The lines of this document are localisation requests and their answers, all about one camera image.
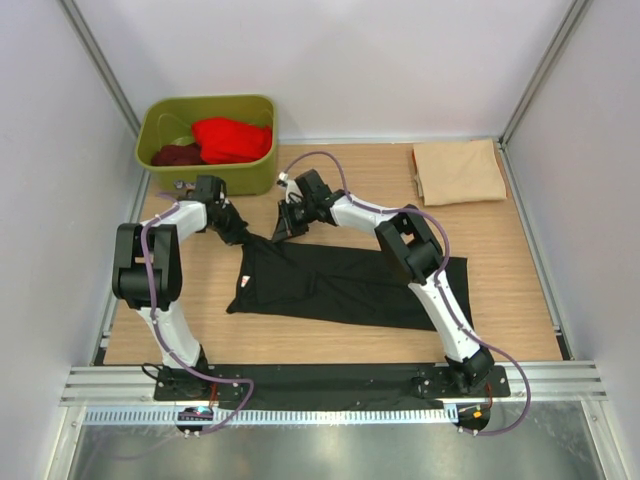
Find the black t shirt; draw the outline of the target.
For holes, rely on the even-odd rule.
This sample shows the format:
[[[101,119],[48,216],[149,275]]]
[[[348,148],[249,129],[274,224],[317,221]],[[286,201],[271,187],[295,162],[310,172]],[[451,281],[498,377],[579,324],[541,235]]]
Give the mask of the black t shirt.
[[[274,243],[255,234],[242,246],[235,298],[227,312],[436,330],[381,252]]]

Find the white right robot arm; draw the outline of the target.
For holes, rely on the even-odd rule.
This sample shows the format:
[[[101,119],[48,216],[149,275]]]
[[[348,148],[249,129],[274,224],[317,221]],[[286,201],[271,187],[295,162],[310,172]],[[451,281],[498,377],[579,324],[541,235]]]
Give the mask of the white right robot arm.
[[[390,270],[412,291],[439,334],[453,389],[464,396],[485,389],[494,358],[449,284],[449,246],[438,242],[421,211],[413,206],[386,208],[345,190],[333,191],[314,169],[294,179],[282,172],[277,185],[285,196],[278,203],[274,241],[303,235],[313,222],[376,238]]]

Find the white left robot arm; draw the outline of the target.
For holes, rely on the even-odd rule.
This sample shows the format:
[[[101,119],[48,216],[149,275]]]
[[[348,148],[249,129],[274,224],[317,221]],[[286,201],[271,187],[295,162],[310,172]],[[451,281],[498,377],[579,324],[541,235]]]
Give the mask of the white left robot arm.
[[[179,302],[183,287],[180,245],[191,235],[212,230],[227,245],[246,242],[248,224],[229,200],[224,180],[200,175],[168,210],[141,223],[117,228],[112,291],[136,311],[162,354],[162,370],[179,373],[177,388],[191,400],[204,398],[212,383],[201,344],[192,334]]]

